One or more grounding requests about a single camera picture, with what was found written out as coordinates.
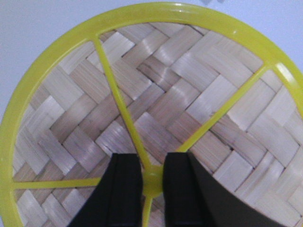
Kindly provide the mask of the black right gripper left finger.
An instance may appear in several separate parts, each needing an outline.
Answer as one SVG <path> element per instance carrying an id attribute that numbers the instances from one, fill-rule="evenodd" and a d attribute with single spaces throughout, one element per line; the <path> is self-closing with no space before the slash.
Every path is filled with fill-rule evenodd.
<path id="1" fill-rule="evenodd" d="M 114 153 L 101 181 L 69 226 L 140 227 L 142 193 L 138 156 Z"/>

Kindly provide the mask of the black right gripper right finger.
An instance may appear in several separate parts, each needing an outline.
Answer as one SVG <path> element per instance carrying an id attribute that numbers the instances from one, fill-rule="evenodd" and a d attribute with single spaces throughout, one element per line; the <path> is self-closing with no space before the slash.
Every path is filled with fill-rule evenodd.
<path id="1" fill-rule="evenodd" d="M 168 227 L 280 226 L 225 189 L 192 153 L 166 155 L 163 194 Z"/>

